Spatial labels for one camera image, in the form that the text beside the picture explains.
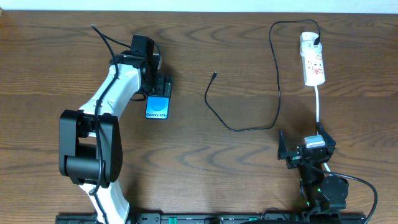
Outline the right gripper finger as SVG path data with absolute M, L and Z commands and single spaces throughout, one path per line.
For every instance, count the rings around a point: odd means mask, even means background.
M 279 130 L 279 146 L 278 146 L 278 150 L 277 150 L 277 157 L 278 157 L 278 160 L 283 160 L 288 157 L 288 152 L 287 152 L 287 148 L 285 145 L 285 139 L 284 139 L 281 129 Z
M 326 148 L 328 149 L 328 152 L 334 152 L 336 146 L 335 140 L 325 131 L 320 122 L 316 122 L 316 127 L 318 134 L 320 134 L 325 141 L 325 145 Z

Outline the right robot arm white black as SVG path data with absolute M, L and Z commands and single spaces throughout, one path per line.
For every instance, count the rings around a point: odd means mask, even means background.
M 306 222 L 320 219 L 321 216 L 340 217 L 346 208 L 349 183 L 335 174 L 326 175 L 322 165 L 331 159 L 336 142 L 316 123 L 317 135 L 304 139 L 295 152 L 289 152 L 282 131 L 279 131 L 279 160 L 285 160 L 287 168 L 297 168 L 300 174 L 300 192 L 307 201 L 307 209 L 300 216 Z

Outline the blue Galaxy smartphone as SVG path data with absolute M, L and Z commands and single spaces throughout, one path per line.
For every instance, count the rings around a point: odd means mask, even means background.
M 147 98 L 145 117 L 147 119 L 167 119 L 169 117 L 169 103 L 169 98 L 149 96 Z

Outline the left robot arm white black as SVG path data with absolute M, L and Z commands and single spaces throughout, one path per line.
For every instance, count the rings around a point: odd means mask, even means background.
M 128 223 L 131 206 L 119 183 L 123 149 L 119 120 L 135 94 L 144 95 L 147 119 L 167 119 L 172 79 L 158 71 L 162 57 L 124 52 L 93 97 L 60 116 L 59 170 L 89 196 L 94 223 Z

